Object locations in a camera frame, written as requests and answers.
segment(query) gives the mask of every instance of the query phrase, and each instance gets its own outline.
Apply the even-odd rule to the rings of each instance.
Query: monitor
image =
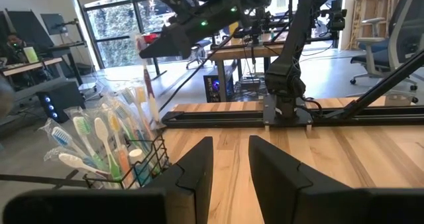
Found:
[[[46,25],[48,34],[56,35],[68,32],[61,14],[41,14],[41,18]]]

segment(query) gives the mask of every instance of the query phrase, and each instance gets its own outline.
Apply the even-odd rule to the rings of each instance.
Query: black wire rack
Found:
[[[137,161],[131,165],[130,170],[119,180],[113,180],[111,177],[110,179],[92,178],[85,174],[83,179],[88,188],[124,190],[142,188],[170,166],[162,133],[156,136],[154,140],[127,140],[127,145],[129,148],[134,145],[149,146],[150,151],[142,161]]]

